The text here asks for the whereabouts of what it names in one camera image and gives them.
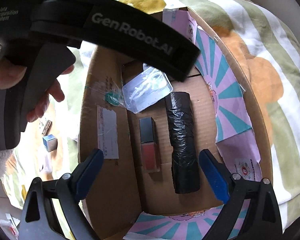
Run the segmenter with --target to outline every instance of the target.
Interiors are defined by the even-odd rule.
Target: cardboard
[[[214,31],[194,11],[191,16],[211,36],[216,37],[218,46],[244,87],[244,100],[251,118],[256,141],[261,154],[261,169],[264,177],[272,179],[270,146],[261,111],[253,91],[234,56],[218,39]],[[86,199],[91,224],[101,239],[122,239],[141,211],[151,214],[182,214],[200,211],[220,205],[201,172],[201,189],[191,194],[175,194],[171,176],[171,152],[168,122],[164,101],[138,114],[104,101],[107,89],[100,84],[115,83],[119,88],[142,72],[142,63],[125,57],[116,51],[98,46],[93,53],[82,104],[79,136],[81,161],[98,147],[97,108],[113,110],[117,118],[117,144],[119,159],[105,160],[100,174]],[[208,148],[219,162],[222,161],[215,145],[217,133],[214,108],[208,88],[196,69],[193,69],[184,83],[171,80],[174,91],[190,94],[195,123],[197,154]],[[147,173],[141,162],[139,118],[152,117],[156,122],[161,159],[161,171]]]

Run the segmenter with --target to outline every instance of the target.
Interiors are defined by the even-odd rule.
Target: cartoon character print
[[[205,213],[205,211],[203,210],[203,211],[187,213],[184,215],[170,216],[169,218],[171,218],[173,220],[177,220],[177,221],[187,221],[191,218],[202,217],[202,216],[204,216],[204,213]]]
[[[217,113],[217,109],[218,109],[218,97],[217,97],[217,93],[215,92],[215,90],[213,90],[213,85],[211,82],[208,83],[208,88],[209,88],[209,93],[213,102],[213,106],[214,106],[214,112]]]
[[[188,33],[189,33],[189,37],[188,39],[193,42],[193,33],[194,33],[194,30],[193,30],[193,26],[192,26],[192,23],[191,21],[189,20],[190,24],[188,26]]]
[[[239,162],[238,172],[244,179],[249,179],[251,171],[247,163]]]

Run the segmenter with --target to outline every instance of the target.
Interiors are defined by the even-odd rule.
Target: blue gripper pad
[[[213,190],[214,195],[218,200],[221,200],[224,204],[226,204],[230,198],[229,190],[228,190],[228,183],[223,178],[221,173],[218,171],[215,164],[210,160],[206,151],[209,150],[202,150],[199,154],[199,165],[208,179],[210,187]]]
[[[91,185],[101,170],[103,160],[103,152],[99,149],[94,149],[89,157],[83,163],[80,163],[72,173],[72,175],[79,174],[74,189],[74,199],[77,202],[87,197]]]

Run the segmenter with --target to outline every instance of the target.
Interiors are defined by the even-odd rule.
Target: yellow flower pattern
[[[147,14],[162,12],[166,7],[164,0],[119,0]]]

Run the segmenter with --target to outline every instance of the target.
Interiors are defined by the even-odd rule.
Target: small blue box
[[[43,139],[43,145],[46,148],[47,152],[52,152],[57,149],[58,140],[54,135],[49,134],[47,136],[44,136],[42,139]]]

